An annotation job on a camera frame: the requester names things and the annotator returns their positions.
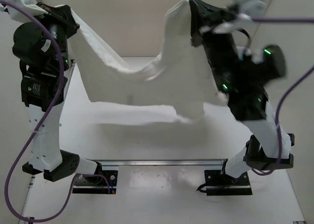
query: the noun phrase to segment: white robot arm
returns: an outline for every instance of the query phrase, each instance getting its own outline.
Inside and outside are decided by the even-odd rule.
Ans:
[[[234,180],[244,172],[293,167],[291,146],[294,135],[275,122],[275,113],[264,85],[286,75],[284,55],[277,45],[263,48],[259,63],[243,52],[239,59],[231,32],[239,30],[247,14],[263,14],[263,0],[235,0],[229,7],[217,8],[201,0],[190,0],[191,44],[203,46],[219,91],[228,96],[228,107],[235,119],[253,133],[242,151],[225,161],[221,176]],[[281,146],[278,132],[281,131]]]
[[[64,65],[64,76],[60,76],[51,40],[26,16],[9,6],[1,6],[0,9],[8,12],[12,20],[23,23],[14,33],[12,50],[20,59],[22,101],[27,108],[32,132],[56,93],[58,78],[63,77],[64,80],[59,99],[31,142],[31,158],[23,165],[23,171],[32,175],[43,172],[44,178],[49,181],[57,181],[73,173],[98,174],[101,172],[100,164],[59,147],[59,120],[75,65],[69,60],[67,39],[79,28],[71,9],[67,5],[56,8],[42,3],[33,4],[35,0],[7,1],[36,17],[49,30],[61,50]]]

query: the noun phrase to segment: white panel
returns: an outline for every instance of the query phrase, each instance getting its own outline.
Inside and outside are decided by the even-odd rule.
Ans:
[[[313,17],[314,3],[313,0],[274,0],[266,16]],[[313,33],[313,25],[262,25],[259,28],[253,42],[254,47],[276,43],[283,49],[288,64],[288,77],[271,83],[268,87],[272,101],[278,101],[283,92],[313,65]],[[314,223],[313,91],[311,76],[290,95],[280,117],[286,131],[295,133],[295,146],[292,148],[295,167],[289,170],[289,175],[309,224]]]
[[[120,56],[156,56],[163,39],[163,16],[181,0],[42,0],[67,4]],[[231,0],[203,0],[223,7]],[[247,28],[251,34],[256,26]],[[237,45],[246,37],[237,34]]]
[[[31,143],[31,157],[29,164],[39,171],[53,171],[62,163],[59,148],[59,119],[63,103],[54,106],[49,113],[43,126],[38,130]],[[38,121],[45,114],[41,107],[29,105],[28,109],[29,128],[33,132]]]

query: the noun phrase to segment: white towel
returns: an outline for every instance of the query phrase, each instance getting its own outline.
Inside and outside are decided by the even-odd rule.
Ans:
[[[191,119],[203,115],[204,102],[226,105],[203,47],[190,44],[189,0],[166,13],[161,52],[140,70],[131,69],[74,11],[72,15],[80,29],[69,43],[91,102],[171,105],[177,114]]]

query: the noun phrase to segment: black cable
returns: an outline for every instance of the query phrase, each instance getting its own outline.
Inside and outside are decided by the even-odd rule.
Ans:
[[[246,54],[246,51],[250,48],[250,45],[251,45],[251,43],[252,43],[252,39],[251,39],[250,34],[249,34],[246,30],[244,30],[244,29],[241,28],[241,29],[238,29],[237,31],[243,33],[243,34],[246,35],[247,38],[248,38],[248,41],[247,41],[246,46],[245,46],[245,48],[244,48],[244,51],[243,51],[242,54],[241,54],[241,58],[243,59],[244,56],[245,56],[245,54]]]
[[[201,192],[201,193],[205,193],[205,194],[207,194],[208,193],[208,191],[207,190],[202,190],[202,188],[204,188],[204,187],[206,187],[206,186],[209,186],[209,184],[208,183],[204,183],[204,184],[202,184],[202,185],[200,185],[198,188],[197,188],[197,190],[196,191],[199,191],[199,192]],[[217,186],[217,187],[214,187],[214,188],[210,188],[210,190],[220,190],[220,189],[223,189],[223,188],[225,188],[226,186]]]

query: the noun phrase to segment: black mounting plate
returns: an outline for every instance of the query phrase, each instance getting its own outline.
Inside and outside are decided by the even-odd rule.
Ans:
[[[113,175],[115,178],[112,180],[113,190],[110,187],[110,195],[114,195],[117,192],[118,171],[117,170],[103,170],[102,175],[107,178],[110,183],[110,177]],[[78,177],[74,181],[72,189],[74,194],[108,194],[108,187],[105,181],[101,181],[97,185],[89,183],[85,178],[79,179]]]
[[[221,170],[205,170],[207,196],[249,196],[252,195],[251,184],[247,172],[242,174],[237,182],[226,180]]]

